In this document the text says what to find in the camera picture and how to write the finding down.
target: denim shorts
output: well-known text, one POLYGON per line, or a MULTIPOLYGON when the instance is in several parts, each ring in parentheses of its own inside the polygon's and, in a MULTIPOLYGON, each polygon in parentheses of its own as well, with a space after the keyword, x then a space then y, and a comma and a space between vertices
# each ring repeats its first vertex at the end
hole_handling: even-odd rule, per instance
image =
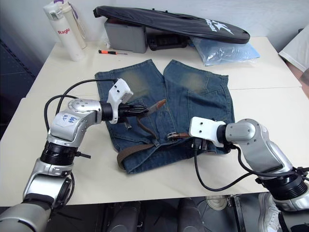
MULTIPOLYGON (((142 130, 135 117, 129 117, 131 130, 123 123, 106 122, 112 143, 118 152, 127 147, 154 144, 153 147, 136 152, 123 160, 128 174, 140 173, 193 156, 192 138, 171 141, 169 133, 188 133, 192 117, 209 118, 232 123, 234 121, 233 102, 227 88, 228 76, 192 68, 172 60, 163 75, 152 60, 129 67, 98 72, 96 79, 124 79, 134 95, 129 104, 146 107, 166 99, 167 102, 155 113, 143 117, 141 122, 157 136, 142 130)), ((108 98, 108 82, 97 82, 101 101, 108 98)), ((208 143, 207 151, 226 153, 223 148, 208 143)))

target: gray box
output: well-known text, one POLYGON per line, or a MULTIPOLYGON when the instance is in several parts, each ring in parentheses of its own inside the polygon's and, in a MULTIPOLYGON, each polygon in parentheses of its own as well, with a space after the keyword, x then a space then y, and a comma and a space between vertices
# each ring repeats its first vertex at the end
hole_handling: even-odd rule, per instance
POLYGON ((111 47, 118 50, 145 53, 147 50, 146 28, 109 18, 104 23, 111 47))

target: white logo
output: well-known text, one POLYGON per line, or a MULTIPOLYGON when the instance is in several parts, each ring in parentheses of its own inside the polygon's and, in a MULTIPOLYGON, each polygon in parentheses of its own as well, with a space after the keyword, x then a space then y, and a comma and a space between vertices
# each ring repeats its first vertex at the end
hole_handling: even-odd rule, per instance
POLYGON ((216 22, 214 20, 209 20, 209 19, 206 19, 206 22, 207 22, 207 25, 210 27, 210 29, 212 31, 215 31, 217 32, 216 28, 213 26, 215 25, 217 27, 218 30, 220 30, 221 28, 225 29, 226 31, 230 32, 232 35, 234 35, 231 30, 225 25, 225 24, 222 24, 222 23, 219 23, 219 22, 216 22))
POLYGON ((212 23, 217 27, 217 29, 218 30, 220 30, 221 28, 223 28, 223 29, 225 29, 225 30, 227 30, 228 32, 230 32, 232 35, 234 35, 232 32, 231 32, 231 30, 226 26, 226 25, 224 25, 224 24, 222 24, 222 23, 219 23, 219 22, 216 22, 216 21, 212 21, 212 23))

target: black wire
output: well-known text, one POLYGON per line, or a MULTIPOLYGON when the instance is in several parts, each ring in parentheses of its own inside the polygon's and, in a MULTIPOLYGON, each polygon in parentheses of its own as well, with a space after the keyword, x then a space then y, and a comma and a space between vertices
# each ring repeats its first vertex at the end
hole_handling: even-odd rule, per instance
POLYGON ((73 195, 74 189, 75 189, 75 179, 74 179, 73 173, 71 173, 70 176, 71 176, 71 179, 72 179, 72 189, 71 189, 71 192, 70 192, 69 197, 67 199, 67 202, 65 204, 67 204, 69 202, 69 200, 71 199, 71 197, 73 195))
POLYGON ((308 167, 308 168, 301 168, 301 170, 302 170, 303 172, 309 172, 309 167, 308 167))
POLYGON ((308 178, 308 177, 302 176, 301 178, 303 178, 303 180, 309 181, 309 178, 308 178))
POLYGON ((49 99, 48 101, 47 101, 47 103, 45 104, 45 107, 44 107, 44 121, 45 121, 45 126, 46 126, 46 129, 47 129, 47 132, 49 131, 49 124, 48 124, 48 118, 47 118, 47 110, 48 110, 48 106, 49 106, 49 104, 53 101, 53 100, 55 100, 55 99, 57 99, 57 98, 74 98, 74 99, 76 99, 77 97, 75 97, 75 96, 71 96, 71 95, 57 95, 57 96, 54 96, 54 97, 52 97, 51 99, 49 99))
MULTIPOLYGON (((68 89, 63 93, 63 95, 67 95, 68 92, 70 92, 72 89, 74 89, 75 87, 77 87, 77 86, 79 86, 79 85, 81 85, 81 84, 88 83, 88 82, 94 82, 94 81, 96 81, 96 82, 97 82, 97 81, 112 81, 113 83, 115 83, 115 82, 117 81, 117 79, 102 79, 102 80, 90 79, 90 80, 84 80, 84 81, 81 81, 81 82, 76 83, 75 85, 72 85, 70 88, 68 88, 68 89)), ((63 102, 63 99, 64 99, 64 98, 61 98, 61 99, 59 100, 59 103, 58 103, 58 106, 57 106, 57 110, 56 110, 56 114, 58 114, 59 111, 60 111, 60 107, 61 107, 61 104, 62 104, 62 102, 63 102)))
POLYGON ((82 219, 79 218, 79 217, 70 216, 70 215, 65 214, 65 213, 62 213, 62 212, 60 212, 60 211, 58 211, 57 214, 59 214, 59 215, 61 215, 61 216, 64 216, 64 217, 66 217, 66 218, 71 218, 71 219, 75 219, 75 220, 82 221, 82 219))
POLYGON ((74 223, 72 223, 68 218, 64 217, 64 219, 71 224, 77 231, 82 232, 74 223))
POLYGON ((199 180, 199 182, 201 183, 201 185, 202 185, 204 188, 206 188, 207 190, 209 190, 209 191, 214 191, 214 192, 219 192, 219 191, 223 191, 223 190, 225 190, 225 189, 228 189, 229 187, 231 187, 231 186, 235 185, 236 183, 238 183, 240 180, 246 178, 247 176, 252 175, 251 173, 246 173, 245 175, 242 175, 241 177, 239 177, 238 179, 234 180, 232 183, 230 183, 230 184, 227 185, 227 186, 224 186, 224 187, 222 187, 222 188, 214 188, 214 189, 213 189, 213 188, 210 188, 210 187, 206 186, 206 185, 204 184, 204 182, 202 181, 201 176, 199 175, 198 166, 197 166, 197 149, 194 150, 194 165, 195 165, 195 171, 196 171, 196 173, 197 173, 198 180, 199 180))
POLYGON ((238 162, 241 165, 241 167, 246 170, 247 172, 254 174, 254 175, 259 175, 259 176, 265 176, 265 177, 280 177, 280 176, 286 176, 286 175, 293 175, 296 172, 284 172, 284 173, 261 173, 261 172, 256 172, 248 168, 242 161, 241 161, 241 149, 238 146, 233 145, 231 149, 237 149, 238 151, 238 162))

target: belt buckle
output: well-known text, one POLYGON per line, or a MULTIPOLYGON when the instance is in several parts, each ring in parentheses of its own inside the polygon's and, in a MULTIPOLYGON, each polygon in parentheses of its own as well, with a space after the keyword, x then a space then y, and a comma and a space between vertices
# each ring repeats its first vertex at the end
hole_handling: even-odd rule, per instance
POLYGON ((172 132, 172 133, 167 134, 166 137, 169 140, 176 140, 176 139, 178 139, 178 133, 177 132, 172 132))

